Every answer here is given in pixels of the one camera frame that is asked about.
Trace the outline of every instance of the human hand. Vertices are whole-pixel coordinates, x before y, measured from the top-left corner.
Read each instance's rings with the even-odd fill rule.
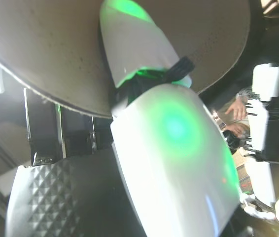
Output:
[[[242,120],[246,117],[246,107],[242,102],[241,97],[236,98],[233,104],[226,111],[226,115],[234,111],[234,119]]]
[[[236,122],[226,126],[225,130],[231,131],[238,138],[243,138],[244,132],[247,130],[247,126]]]

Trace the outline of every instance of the round plate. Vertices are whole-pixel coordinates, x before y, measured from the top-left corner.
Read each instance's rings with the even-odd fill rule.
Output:
[[[250,25],[245,0],[138,0],[180,57],[195,64],[200,92],[236,63]],[[100,53],[102,0],[0,0],[0,63],[36,93],[68,108],[109,117],[112,83]]]

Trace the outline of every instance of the diamond pattern texture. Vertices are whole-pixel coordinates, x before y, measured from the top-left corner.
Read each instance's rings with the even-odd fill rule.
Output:
[[[32,215],[29,219],[32,237],[83,237],[80,217],[75,212],[75,185],[69,162],[37,166],[31,171]]]

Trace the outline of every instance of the black textured panel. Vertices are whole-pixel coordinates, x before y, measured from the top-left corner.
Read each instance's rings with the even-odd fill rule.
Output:
[[[145,237],[112,150],[18,168],[6,237]]]

